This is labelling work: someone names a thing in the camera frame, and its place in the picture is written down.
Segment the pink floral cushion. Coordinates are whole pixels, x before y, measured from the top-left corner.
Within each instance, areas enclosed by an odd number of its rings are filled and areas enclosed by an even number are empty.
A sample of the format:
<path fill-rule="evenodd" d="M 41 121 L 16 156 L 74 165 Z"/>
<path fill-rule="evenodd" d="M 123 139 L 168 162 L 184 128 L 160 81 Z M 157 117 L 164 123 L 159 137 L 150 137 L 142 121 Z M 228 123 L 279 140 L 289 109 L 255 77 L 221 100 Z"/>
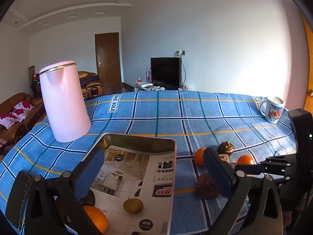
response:
<path fill-rule="evenodd" d="M 21 116 L 21 115 L 27 116 L 33 108 L 34 106 L 32 104 L 23 100 L 14 106 L 12 113 L 17 116 Z"/>

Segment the white cartoon mug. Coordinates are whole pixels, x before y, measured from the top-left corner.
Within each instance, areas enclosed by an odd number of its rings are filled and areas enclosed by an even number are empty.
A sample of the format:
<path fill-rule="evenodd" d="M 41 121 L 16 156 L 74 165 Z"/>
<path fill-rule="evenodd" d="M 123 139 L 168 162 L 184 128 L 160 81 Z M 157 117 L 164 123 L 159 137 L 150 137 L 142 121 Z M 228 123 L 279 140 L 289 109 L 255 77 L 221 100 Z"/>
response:
<path fill-rule="evenodd" d="M 271 124 L 277 124 L 283 109 L 285 101 L 279 97 L 268 97 L 260 105 L 260 112 L 265 117 L 266 121 Z"/>

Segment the brown leather sofa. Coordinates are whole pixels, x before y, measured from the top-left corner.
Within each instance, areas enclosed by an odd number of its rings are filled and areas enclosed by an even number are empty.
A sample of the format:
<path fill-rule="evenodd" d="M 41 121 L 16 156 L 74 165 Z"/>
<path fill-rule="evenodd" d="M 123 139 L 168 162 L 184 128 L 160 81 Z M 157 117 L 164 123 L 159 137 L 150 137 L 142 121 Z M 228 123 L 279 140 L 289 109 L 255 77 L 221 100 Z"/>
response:
<path fill-rule="evenodd" d="M 20 101 L 27 101 L 34 106 L 27 116 L 17 116 L 12 113 L 13 108 Z M 1 103 L 1 140 L 7 145 L 16 144 L 27 134 L 45 113 L 42 98 L 33 99 L 31 95 L 20 92 Z"/>

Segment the pink metal tin box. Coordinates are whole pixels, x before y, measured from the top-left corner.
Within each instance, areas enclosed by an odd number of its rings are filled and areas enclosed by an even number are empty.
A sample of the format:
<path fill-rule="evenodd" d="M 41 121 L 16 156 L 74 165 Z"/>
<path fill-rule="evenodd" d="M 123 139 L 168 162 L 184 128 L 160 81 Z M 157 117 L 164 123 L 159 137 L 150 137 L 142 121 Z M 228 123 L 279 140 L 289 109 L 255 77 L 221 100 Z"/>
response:
<path fill-rule="evenodd" d="M 93 149 L 101 149 L 104 160 L 90 189 L 95 207 L 108 219 L 104 234 L 169 234 L 174 199 L 176 143 L 172 139 L 105 133 L 77 161 Z M 129 214 L 124 201 L 138 198 L 144 204 L 139 214 Z"/>

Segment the small yellow-green citrus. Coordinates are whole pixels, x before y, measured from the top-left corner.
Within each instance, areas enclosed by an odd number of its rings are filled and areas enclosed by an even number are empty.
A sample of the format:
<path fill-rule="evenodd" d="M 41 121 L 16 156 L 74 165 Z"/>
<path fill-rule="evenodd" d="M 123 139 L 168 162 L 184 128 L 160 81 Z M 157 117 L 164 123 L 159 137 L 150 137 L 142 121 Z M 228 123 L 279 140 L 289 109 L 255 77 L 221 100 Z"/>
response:
<path fill-rule="evenodd" d="M 132 198 L 124 201 L 124 210 L 129 214 L 139 214 L 144 209 L 144 204 L 138 198 Z"/>

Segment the low tv stand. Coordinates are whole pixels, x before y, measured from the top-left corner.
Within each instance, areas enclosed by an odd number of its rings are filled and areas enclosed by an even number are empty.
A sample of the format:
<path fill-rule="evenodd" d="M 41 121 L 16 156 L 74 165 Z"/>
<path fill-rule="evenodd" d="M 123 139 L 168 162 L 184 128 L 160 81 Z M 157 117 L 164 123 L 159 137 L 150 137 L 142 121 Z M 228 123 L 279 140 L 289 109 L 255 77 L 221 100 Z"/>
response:
<path fill-rule="evenodd" d="M 165 90 L 179 90 L 179 88 L 170 85 L 154 85 L 150 82 L 135 82 L 132 84 L 134 91 L 165 91 Z"/>

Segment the black television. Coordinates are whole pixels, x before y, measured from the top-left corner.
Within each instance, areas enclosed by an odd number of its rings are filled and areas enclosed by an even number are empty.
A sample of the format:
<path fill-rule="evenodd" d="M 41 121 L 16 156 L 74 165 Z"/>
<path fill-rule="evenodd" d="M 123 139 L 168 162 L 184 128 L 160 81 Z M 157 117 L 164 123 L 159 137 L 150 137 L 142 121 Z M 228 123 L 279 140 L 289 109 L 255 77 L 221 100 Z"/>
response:
<path fill-rule="evenodd" d="M 181 87 L 181 58 L 152 57 L 151 82 L 170 88 Z"/>

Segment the brown wooden door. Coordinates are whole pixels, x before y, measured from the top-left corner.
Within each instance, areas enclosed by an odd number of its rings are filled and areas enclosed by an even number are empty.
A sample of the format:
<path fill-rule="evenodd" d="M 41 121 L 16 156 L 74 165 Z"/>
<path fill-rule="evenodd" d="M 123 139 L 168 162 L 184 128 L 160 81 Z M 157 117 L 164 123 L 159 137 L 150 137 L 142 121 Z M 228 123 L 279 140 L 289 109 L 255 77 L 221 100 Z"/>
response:
<path fill-rule="evenodd" d="M 95 35 L 97 74 L 103 84 L 103 94 L 118 93 L 121 90 L 121 63 L 119 33 Z"/>

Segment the brown mangosteen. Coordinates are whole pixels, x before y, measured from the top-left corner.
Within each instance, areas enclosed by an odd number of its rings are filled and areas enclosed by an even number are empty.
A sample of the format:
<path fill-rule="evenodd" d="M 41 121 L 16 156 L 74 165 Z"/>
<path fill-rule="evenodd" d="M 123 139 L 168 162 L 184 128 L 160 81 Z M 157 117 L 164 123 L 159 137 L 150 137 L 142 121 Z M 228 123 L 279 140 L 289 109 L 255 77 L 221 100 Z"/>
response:
<path fill-rule="evenodd" d="M 235 146 L 229 141 L 224 141 L 218 146 L 219 154 L 231 155 L 233 154 L 234 151 L 235 151 Z"/>

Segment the pink electric kettle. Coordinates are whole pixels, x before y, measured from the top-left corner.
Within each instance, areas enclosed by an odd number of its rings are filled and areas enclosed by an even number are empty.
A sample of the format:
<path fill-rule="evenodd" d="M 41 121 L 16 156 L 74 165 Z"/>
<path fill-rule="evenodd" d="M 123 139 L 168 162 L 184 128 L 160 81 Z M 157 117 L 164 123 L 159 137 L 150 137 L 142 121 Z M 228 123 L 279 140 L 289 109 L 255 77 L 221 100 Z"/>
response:
<path fill-rule="evenodd" d="M 71 142 L 85 135 L 91 121 L 75 61 L 46 66 L 39 75 L 43 103 L 56 141 Z"/>

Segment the small orange tangerine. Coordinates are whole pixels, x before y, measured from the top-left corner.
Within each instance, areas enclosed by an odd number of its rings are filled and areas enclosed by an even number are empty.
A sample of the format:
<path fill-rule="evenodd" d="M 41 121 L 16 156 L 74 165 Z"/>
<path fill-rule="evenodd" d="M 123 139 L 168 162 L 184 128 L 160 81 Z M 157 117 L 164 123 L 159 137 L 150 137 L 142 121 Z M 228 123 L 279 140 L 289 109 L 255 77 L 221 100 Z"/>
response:
<path fill-rule="evenodd" d="M 250 155 L 242 155 L 237 160 L 237 165 L 255 165 L 255 160 Z"/>
<path fill-rule="evenodd" d="M 204 163 L 204 159 L 203 159 L 203 154 L 204 154 L 204 151 L 206 150 L 205 147 L 202 147 L 200 149 L 198 149 L 194 155 L 194 160 L 195 160 L 195 163 L 198 165 L 198 166 L 204 166 L 205 163 Z"/>

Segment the dark avocado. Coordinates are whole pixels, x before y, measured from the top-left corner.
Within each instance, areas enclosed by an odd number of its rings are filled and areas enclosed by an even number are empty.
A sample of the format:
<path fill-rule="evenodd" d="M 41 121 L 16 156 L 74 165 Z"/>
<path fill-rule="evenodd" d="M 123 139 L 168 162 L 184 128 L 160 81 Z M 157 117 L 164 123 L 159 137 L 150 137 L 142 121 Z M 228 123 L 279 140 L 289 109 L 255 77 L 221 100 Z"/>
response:
<path fill-rule="evenodd" d="M 80 198 L 79 203 L 82 206 L 95 206 L 95 195 L 92 189 L 89 189 L 87 195 L 83 198 Z"/>

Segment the large orange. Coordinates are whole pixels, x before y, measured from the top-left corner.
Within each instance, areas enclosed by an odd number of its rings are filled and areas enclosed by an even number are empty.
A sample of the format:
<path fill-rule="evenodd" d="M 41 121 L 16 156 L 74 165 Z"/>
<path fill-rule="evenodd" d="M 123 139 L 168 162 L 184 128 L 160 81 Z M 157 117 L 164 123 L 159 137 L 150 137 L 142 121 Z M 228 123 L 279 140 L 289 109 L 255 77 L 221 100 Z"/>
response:
<path fill-rule="evenodd" d="M 104 234 L 108 228 L 108 219 L 105 214 L 94 206 L 85 205 L 83 206 L 88 217 L 93 221 L 93 224 L 98 230 Z"/>

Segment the blue plaid tablecloth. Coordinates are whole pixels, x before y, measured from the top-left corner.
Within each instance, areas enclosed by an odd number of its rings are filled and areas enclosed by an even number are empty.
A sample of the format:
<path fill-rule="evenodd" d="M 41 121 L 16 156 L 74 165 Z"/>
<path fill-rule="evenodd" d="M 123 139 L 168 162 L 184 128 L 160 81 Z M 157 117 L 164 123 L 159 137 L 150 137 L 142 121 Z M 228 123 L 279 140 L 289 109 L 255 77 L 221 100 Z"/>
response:
<path fill-rule="evenodd" d="M 90 130 L 76 141 L 55 140 L 47 119 L 38 122 L 1 162 L 1 211 L 19 171 L 40 174 L 45 179 L 72 170 L 104 133 L 170 138 L 177 145 L 172 234 L 204 234 L 218 217 L 226 200 L 202 200 L 195 195 L 196 179 L 204 168 L 195 163 L 199 148 L 216 149 L 224 141 L 256 162 L 268 156 L 296 151 L 286 111 L 279 122 L 268 123 L 257 109 L 261 97 L 196 91 L 129 92 L 119 95 L 117 107 L 111 96 L 86 102 Z"/>

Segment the purple passion fruit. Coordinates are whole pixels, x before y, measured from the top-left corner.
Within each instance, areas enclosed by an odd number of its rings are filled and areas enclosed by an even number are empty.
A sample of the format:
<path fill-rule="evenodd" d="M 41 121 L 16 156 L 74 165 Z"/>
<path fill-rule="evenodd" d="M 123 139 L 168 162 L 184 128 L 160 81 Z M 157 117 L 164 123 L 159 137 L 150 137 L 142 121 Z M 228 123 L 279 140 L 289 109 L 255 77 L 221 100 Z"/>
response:
<path fill-rule="evenodd" d="M 197 179 L 195 191 L 196 195 L 204 200 L 213 200 L 221 196 L 212 176 L 207 171 Z"/>

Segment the white mushroom-like fruit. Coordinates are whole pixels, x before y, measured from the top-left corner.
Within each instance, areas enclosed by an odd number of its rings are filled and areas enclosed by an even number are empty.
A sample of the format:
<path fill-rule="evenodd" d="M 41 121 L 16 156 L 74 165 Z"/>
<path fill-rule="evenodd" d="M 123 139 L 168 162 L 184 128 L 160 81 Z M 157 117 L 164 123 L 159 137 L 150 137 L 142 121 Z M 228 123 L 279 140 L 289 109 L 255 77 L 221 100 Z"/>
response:
<path fill-rule="evenodd" d="M 230 163 L 230 156 L 228 154 L 218 154 L 221 161 L 224 161 L 226 163 Z"/>

